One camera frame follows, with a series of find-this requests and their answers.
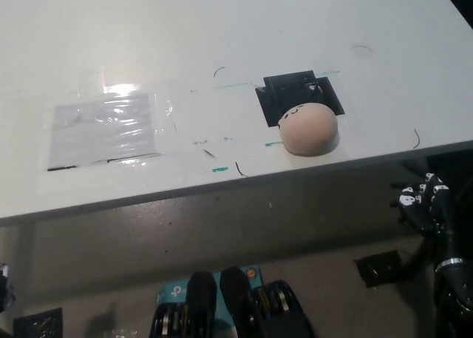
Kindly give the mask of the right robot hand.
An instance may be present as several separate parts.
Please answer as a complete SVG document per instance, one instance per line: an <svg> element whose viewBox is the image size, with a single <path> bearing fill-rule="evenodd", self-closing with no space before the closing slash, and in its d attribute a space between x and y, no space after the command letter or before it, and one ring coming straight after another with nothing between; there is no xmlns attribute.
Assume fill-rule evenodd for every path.
<svg viewBox="0 0 473 338"><path fill-rule="evenodd" d="M453 199L449 187L435 173L427 172L421 182L397 182L390 186L400 191L390 205L399 209L402 223L407 222L423 237L452 230Z"/></svg>

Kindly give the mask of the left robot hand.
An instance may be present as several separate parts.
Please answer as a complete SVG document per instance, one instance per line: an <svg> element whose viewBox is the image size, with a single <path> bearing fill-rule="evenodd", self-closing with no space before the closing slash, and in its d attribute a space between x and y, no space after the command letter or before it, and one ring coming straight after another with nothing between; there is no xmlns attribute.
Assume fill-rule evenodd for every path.
<svg viewBox="0 0 473 338"><path fill-rule="evenodd" d="M0 264L0 312L6 311L16 301L13 284L9 277L9 268L5 263Z"/></svg>

